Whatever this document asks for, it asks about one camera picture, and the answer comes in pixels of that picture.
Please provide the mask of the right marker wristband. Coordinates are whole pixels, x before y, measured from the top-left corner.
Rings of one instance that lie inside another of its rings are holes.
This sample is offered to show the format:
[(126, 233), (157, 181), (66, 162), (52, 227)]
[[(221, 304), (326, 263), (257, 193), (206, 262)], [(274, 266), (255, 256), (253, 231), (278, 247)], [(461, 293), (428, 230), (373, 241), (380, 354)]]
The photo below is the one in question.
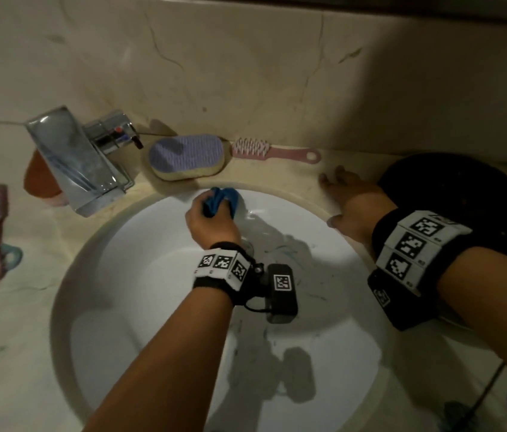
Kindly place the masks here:
[(372, 233), (376, 267), (414, 295), (448, 244), (471, 236), (473, 229), (430, 210), (395, 209)]

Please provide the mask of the person's right hand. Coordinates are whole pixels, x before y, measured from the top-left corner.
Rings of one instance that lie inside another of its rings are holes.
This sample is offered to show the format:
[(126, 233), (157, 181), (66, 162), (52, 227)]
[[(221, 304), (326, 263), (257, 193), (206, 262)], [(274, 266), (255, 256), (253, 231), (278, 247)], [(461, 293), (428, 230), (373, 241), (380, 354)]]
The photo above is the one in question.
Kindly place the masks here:
[(396, 210), (397, 205), (376, 184), (365, 181), (356, 173), (337, 166), (334, 181), (321, 173), (319, 185), (338, 205), (340, 213), (347, 219), (347, 230), (339, 233), (364, 246), (371, 246), (372, 235), (379, 221)]

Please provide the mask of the person's left hand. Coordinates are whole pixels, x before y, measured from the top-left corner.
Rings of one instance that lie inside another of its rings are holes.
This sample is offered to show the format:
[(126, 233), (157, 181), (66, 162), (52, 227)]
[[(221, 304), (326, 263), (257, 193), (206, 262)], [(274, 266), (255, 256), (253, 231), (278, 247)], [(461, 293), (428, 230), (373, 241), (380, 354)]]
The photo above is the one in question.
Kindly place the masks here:
[(231, 242), (236, 245), (241, 245), (242, 243), (242, 236), (230, 216), (227, 201), (221, 204), (216, 216), (187, 219), (186, 212), (185, 222), (192, 239), (202, 249), (210, 249), (214, 244), (219, 242)]

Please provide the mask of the blue cloth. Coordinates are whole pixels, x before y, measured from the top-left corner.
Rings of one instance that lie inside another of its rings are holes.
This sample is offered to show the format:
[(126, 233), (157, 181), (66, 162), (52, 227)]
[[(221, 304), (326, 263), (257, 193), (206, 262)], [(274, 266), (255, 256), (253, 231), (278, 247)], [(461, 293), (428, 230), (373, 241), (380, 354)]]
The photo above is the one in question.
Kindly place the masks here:
[(235, 218), (236, 210), (240, 200), (240, 195), (235, 188), (218, 188), (210, 189), (212, 195), (202, 204), (203, 215), (207, 218), (216, 216), (221, 204), (227, 201), (229, 204), (229, 212), (232, 219)]

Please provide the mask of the chrome faucet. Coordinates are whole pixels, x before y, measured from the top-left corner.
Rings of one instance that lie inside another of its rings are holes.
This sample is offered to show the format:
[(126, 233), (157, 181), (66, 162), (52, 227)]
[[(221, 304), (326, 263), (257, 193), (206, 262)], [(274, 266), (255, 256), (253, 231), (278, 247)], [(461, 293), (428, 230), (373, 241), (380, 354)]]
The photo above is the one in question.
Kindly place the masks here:
[(66, 106), (24, 123), (72, 210), (88, 218), (126, 195), (134, 180), (109, 156), (122, 147), (143, 149), (122, 110), (82, 124)]

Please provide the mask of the person's right forearm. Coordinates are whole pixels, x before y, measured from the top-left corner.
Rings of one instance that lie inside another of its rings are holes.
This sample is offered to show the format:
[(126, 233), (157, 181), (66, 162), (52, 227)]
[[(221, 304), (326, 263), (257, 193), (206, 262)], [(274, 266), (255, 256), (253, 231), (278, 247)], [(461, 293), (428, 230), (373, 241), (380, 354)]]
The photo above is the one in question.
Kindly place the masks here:
[(437, 291), (507, 364), (507, 256), (467, 249), (440, 277)]

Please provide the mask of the white sink basin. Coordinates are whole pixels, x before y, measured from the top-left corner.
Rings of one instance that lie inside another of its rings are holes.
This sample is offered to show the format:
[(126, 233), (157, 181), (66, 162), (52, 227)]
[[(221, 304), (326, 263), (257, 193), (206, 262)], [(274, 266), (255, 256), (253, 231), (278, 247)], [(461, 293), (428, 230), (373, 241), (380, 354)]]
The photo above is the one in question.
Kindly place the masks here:
[[(276, 196), (239, 190), (247, 252), (293, 269), (290, 324), (238, 307), (205, 432), (359, 432), (388, 374), (392, 329), (369, 270), (334, 229)], [(145, 200), (103, 226), (67, 271), (51, 314), (51, 354), (71, 409), (85, 422), (191, 290), (203, 254), (185, 225), (196, 192)]]

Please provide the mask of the left marker wristband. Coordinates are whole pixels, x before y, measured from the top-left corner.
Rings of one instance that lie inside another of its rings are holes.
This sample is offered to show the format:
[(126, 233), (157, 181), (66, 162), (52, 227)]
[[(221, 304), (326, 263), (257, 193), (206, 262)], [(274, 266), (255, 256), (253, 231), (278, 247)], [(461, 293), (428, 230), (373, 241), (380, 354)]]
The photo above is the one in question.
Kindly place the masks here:
[(255, 296), (255, 261), (243, 248), (228, 241), (204, 251), (193, 273), (192, 289), (224, 292), (234, 306), (243, 306)]

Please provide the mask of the purple scrubbing sponge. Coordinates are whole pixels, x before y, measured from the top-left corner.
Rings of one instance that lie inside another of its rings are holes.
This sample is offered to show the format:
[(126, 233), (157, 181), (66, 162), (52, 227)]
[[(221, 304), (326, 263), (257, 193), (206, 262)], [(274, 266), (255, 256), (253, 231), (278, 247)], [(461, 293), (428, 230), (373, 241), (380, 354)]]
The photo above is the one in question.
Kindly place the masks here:
[(225, 165), (222, 140), (210, 134), (163, 137), (148, 153), (151, 170), (163, 181), (181, 181), (208, 177)]

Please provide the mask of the pink hairbrush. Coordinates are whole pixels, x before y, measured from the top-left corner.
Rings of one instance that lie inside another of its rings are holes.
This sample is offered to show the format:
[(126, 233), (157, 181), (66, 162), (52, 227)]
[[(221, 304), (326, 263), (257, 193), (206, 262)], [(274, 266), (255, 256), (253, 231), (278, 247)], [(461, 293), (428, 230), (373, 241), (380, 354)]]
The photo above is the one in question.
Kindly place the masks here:
[(231, 143), (232, 157), (264, 161), (267, 159), (288, 159), (315, 165), (322, 160), (320, 151), (314, 148), (282, 148), (257, 138), (241, 137)]

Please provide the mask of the black round bowl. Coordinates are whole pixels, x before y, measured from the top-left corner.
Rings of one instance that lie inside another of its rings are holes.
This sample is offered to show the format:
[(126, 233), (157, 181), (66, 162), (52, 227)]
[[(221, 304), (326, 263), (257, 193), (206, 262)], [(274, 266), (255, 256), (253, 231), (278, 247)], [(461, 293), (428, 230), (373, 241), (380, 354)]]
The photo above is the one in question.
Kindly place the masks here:
[(460, 154), (425, 152), (389, 166), (379, 187), (401, 208), (430, 210), (473, 229), (507, 255), (507, 175)]

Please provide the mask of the person's left forearm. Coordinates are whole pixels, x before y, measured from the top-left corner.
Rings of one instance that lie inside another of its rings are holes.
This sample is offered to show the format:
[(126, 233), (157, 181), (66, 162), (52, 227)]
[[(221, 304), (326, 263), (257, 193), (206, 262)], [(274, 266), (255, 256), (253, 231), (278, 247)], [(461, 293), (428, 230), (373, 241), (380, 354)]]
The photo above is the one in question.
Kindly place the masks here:
[(203, 432), (233, 308), (222, 290), (192, 290), (82, 432)]

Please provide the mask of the marker wristband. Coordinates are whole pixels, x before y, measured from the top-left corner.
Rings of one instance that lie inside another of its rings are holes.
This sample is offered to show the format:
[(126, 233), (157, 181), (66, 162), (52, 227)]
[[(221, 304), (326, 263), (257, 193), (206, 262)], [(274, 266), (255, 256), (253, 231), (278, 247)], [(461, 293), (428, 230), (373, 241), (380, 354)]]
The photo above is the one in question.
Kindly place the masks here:
[(448, 244), (471, 236), (473, 229), (430, 210), (395, 209), (372, 233), (376, 267), (414, 295)]
[(192, 289), (224, 292), (234, 306), (243, 306), (255, 296), (255, 261), (243, 248), (228, 241), (204, 251), (193, 273)]

